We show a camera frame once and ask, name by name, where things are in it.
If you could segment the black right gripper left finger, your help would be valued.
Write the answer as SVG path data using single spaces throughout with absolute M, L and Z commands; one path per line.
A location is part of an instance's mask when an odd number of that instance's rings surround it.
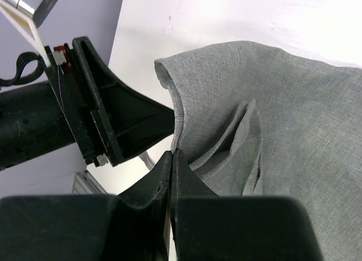
M 119 195 L 1 200 L 2 260 L 167 260 L 172 154 Z

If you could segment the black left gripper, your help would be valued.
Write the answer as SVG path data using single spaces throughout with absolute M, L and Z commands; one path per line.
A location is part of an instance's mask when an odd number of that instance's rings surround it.
M 117 166 L 174 132 L 174 111 L 122 82 L 87 37 L 51 57 L 48 80 L 1 93 L 1 170 L 76 143 L 86 164 Z

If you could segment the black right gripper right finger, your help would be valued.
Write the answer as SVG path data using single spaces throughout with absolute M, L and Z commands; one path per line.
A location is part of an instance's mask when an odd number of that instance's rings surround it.
M 178 260 L 322 260 L 309 216 L 282 196 L 215 194 L 173 155 L 172 228 Z

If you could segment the grey cloth napkin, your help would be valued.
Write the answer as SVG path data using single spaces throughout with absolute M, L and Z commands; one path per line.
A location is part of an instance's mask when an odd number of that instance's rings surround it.
M 218 195 L 303 203 L 326 260 L 361 259 L 361 70 L 250 41 L 154 63 L 171 149 Z

